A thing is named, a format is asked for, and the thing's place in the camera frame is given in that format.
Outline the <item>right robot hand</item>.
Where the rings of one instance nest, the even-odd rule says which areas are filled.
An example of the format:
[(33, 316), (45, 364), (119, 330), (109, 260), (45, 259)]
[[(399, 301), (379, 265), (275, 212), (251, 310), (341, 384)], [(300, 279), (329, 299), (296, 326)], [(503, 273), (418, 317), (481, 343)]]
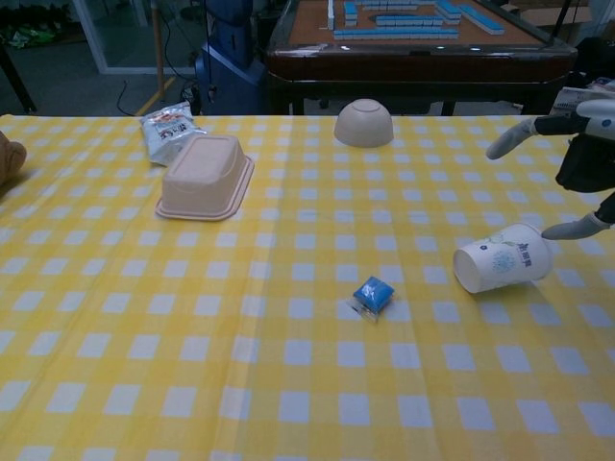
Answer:
[(486, 150), (502, 158), (535, 135), (570, 134), (556, 182), (566, 190), (594, 193), (614, 190), (614, 101), (585, 101), (566, 114), (524, 120), (500, 135)]

